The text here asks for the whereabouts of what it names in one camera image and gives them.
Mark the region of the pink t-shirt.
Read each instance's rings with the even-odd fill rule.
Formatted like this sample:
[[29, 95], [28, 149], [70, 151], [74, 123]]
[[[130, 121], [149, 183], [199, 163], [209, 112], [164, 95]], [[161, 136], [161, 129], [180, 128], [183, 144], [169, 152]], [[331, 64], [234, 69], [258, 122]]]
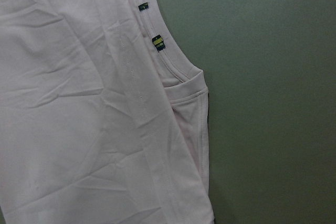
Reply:
[[1, 0], [6, 223], [213, 223], [207, 117], [157, 0]]

